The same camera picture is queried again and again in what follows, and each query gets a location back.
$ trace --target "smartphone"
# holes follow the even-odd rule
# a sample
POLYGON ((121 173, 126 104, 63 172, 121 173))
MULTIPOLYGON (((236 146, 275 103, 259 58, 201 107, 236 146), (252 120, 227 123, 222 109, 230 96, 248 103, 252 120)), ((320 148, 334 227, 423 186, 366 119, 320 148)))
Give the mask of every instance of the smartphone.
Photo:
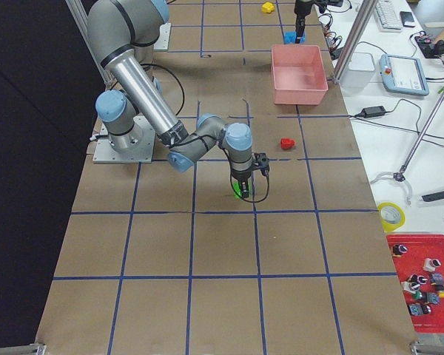
POLYGON ((416 26, 416 24, 414 23, 413 14, 409 11, 400 11, 400 17, 404 27, 416 26))

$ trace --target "keyboard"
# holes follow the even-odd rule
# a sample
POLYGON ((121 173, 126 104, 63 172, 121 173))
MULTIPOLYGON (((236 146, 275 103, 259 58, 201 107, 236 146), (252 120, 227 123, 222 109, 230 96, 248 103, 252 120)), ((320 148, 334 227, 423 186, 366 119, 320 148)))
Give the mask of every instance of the keyboard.
POLYGON ((403 30, 403 24, 398 18, 392 0, 378 0, 374 12, 376 14, 375 18, 377 19, 380 31, 401 32, 403 30))

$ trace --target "black wall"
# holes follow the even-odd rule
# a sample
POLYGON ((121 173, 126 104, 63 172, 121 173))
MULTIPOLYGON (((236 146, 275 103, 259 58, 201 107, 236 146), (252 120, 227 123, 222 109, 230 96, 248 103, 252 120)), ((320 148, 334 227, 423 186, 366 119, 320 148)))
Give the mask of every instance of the black wall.
POLYGON ((0 347, 35 340, 103 89, 64 0, 0 0, 0 347))

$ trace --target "yellow tape roll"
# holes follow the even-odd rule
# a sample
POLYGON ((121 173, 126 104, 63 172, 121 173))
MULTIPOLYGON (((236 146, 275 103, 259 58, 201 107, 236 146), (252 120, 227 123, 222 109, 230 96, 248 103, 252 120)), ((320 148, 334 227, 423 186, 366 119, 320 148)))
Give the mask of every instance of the yellow tape roll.
POLYGON ((384 231, 394 231, 405 224, 405 213, 394 203, 381 203, 378 206, 378 212, 380 213, 384 231))

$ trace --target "pink plastic container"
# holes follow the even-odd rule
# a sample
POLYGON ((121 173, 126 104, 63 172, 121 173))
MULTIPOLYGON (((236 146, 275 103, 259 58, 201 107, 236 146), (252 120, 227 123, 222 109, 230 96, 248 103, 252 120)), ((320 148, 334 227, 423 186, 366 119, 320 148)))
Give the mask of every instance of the pink plastic container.
POLYGON ((272 46, 275 104, 318 105, 327 92, 319 46, 272 46))

